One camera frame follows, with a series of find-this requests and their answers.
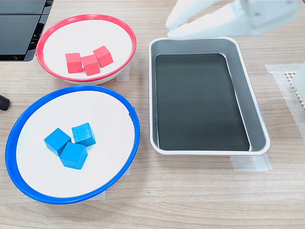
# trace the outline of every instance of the tray rim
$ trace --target tray rim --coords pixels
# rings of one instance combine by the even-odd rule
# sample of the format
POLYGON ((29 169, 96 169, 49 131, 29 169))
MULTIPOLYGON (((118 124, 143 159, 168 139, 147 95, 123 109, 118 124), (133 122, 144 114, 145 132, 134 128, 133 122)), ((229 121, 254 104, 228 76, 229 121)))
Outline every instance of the tray rim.
POLYGON ((254 94, 254 90, 252 88, 251 81, 250 81, 248 72, 246 70, 246 66, 245 66, 244 59, 243 59, 241 50, 239 48, 239 45, 238 45, 237 41, 235 41, 234 39, 232 39, 230 37, 204 38, 202 40, 211 40, 211 39, 215 39, 215 40, 225 39, 225 40, 232 42, 236 46, 238 54, 240 56, 240 60, 241 60, 243 71, 244 71, 244 74, 246 77, 246 81, 247 81, 247 84, 248 84, 248 87, 249 87, 249 90, 250 90, 250 93, 252 96, 252 100, 253 100, 257 115, 258 115, 258 119, 260 121, 262 130, 264 133, 264 137, 266 140, 265 146, 259 151, 213 151, 213 150, 163 150, 163 149, 160 149, 156 145, 156 143, 153 140, 152 45, 158 41, 170 40, 169 38, 156 38, 149 43, 149 48, 148 48, 148 55, 149 55, 149 139, 150 139, 150 144, 157 153, 159 153, 161 155, 165 155, 165 156, 199 156, 199 155, 204 155, 204 156, 260 156, 260 155, 263 155, 263 154, 267 153, 267 151, 270 149, 271 141, 270 141, 270 137, 269 137, 266 125, 263 120, 262 113, 259 109, 257 99, 254 94))

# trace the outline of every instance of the blue cube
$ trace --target blue cube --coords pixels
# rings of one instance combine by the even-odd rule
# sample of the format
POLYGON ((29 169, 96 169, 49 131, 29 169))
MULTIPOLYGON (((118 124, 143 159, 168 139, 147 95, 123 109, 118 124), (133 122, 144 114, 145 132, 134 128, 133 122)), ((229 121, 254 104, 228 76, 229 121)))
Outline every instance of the blue cube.
POLYGON ((60 156, 68 142, 71 142, 71 137, 65 132, 57 128, 49 136, 44 139, 44 142, 53 153, 60 156))
POLYGON ((84 146, 91 146, 95 144, 95 138, 89 123, 85 123, 76 127, 72 127, 72 133, 75 143, 84 146))
POLYGON ((60 159, 65 167, 81 169, 87 155, 88 153, 85 146, 68 142, 60 159))

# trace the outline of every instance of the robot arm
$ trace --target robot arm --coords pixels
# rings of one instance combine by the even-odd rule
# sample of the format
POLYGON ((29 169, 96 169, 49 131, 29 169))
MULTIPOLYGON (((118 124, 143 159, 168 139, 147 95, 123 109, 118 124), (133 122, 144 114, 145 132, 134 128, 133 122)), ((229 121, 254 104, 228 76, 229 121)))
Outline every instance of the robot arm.
POLYGON ((187 20, 217 0, 178 0, 168 17, 168 37, 173 40, 218 36, 249 36, 292 21, 300 0, 236 0, 190 23, 187 20))

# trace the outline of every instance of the table surface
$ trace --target table surface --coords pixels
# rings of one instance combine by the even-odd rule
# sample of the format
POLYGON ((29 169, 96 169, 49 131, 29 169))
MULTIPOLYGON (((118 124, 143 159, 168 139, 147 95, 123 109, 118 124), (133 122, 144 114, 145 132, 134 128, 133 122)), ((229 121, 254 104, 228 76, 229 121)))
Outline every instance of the table surface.
MULTIPOLYGON (((135 107, 141 144, 131 166, 106 191, 106 199, 55 206, 22 194, 5 166, 5 144, 22 112, 42 96, 70 86, 46 73, 37 59, 0 62, 0 94, 11 108, 0 112, 0 228, 40 229, 303 229, 305 142, 265 64, 305 61, 305 5, 297 20, 257 37, 234 37, 240 45, 267 125, 273 170, 234 172, 228 156, 160 156, 148 136, 148 44, 166 36, 174 1, 56 1, 45 31, 74 15, 101 13, 127 22, 137 36, 128 82, 103 84, 135 107)), ((224 5, 221 1, 205 12, 224 5)))

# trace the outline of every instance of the metal tray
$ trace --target metal tray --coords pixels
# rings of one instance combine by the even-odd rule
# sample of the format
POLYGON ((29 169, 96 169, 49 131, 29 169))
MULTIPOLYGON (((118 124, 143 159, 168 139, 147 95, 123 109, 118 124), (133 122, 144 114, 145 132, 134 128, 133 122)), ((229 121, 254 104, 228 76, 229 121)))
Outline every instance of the metal tray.
POLYGON ((162 155, 258 156, 270 148, 236 41, 149 45, 150 142, 162 155))

